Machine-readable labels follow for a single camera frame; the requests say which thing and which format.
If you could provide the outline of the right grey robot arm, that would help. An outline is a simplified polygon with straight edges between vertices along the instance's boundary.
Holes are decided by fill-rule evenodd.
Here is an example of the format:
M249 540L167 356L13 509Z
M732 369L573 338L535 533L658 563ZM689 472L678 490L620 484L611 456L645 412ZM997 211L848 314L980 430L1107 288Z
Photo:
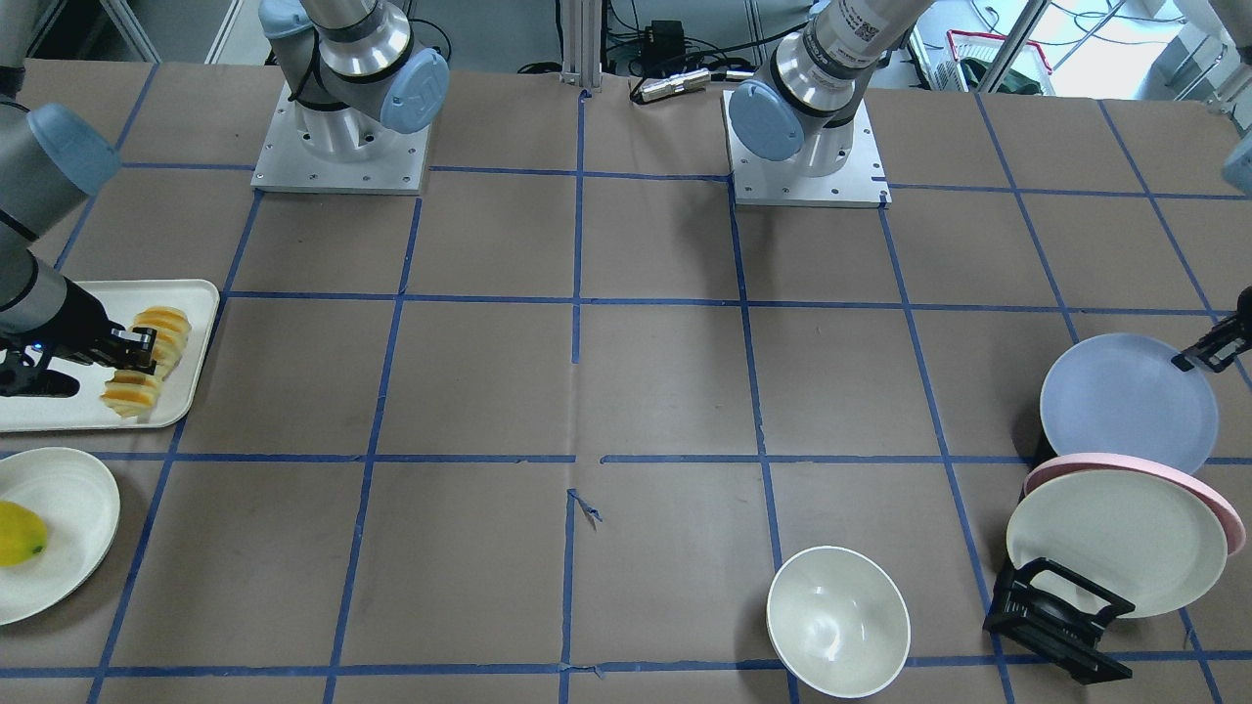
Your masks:
M38 18L35 1L3 3L3 396L68 398L79 380L49 370L54 358L151 373L156 333L116 324L94 294L30 251L120 168L111 143L76 111L19 101Z

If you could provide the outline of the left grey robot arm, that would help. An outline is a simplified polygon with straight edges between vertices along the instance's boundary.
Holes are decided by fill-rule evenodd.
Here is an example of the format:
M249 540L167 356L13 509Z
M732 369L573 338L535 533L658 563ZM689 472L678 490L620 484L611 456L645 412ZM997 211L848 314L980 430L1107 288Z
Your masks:
M861 106L863 93L871 76L878 54L888 40L899 39L930 1L833 1L823 6L803 28L782 35L777 49L765 65L747 76L726 99L726 135L732 147L746 148L747 167L780 167L782 177L794 182L777 182L780 192L788 185L796 195L804 183L818 183L818 175L803 175L800 160L814 144L828 138L851 133L853 108ZM363 193L368 184L386 192L411 189L401 185L409 177L407 167L424 169L419 157L404 152L401 138L428 132L434 115L443 106L448 90L449 70L438 50L419 45L413 35L413 23L404 9L393 1L262 1L262 23L277 54L279 66L288 73L295 100L283 98L279 111L285 116L359 116L366 127L381 132L383 142L366 144L357 152L381 149L381 157L367 157L356 163L333 163L326 148L298 147L293 154L313 159L313 167L300 175L313 195L329 195L336 189L331 177L371 177L348 179L348 192ZM384 157L398 157L406 169L386 178L378 173L349 173L349 167L377 167ZM140 195L138 180L121 170L121 180L113 182L93 205L111 205L111 236L138 253L138 244L156 244L156 229L136 228L156 223L162 208L173 212L174 197L162 195L148 188ZM1216 373L1233 361L1234 353L1249 348L1249 288L1239 294L1239 312L1224 317L1201 342L1164 361L1162 347L1157 353L1164 365L1167 380L1197 377L1198 371Z

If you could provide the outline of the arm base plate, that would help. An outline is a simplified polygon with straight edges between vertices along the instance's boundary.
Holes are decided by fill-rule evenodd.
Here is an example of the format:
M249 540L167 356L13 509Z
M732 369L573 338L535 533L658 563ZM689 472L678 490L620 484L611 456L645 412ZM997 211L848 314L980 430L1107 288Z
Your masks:
M394 133L353 108L313 110L283 85L250 185L285 195L418 197L432 133Z
M854 122L814 135L788 160L757 157L742 145L730 119L732 93L722 93L726 148L739 205L879 208L891 200L873 137L868 104Z

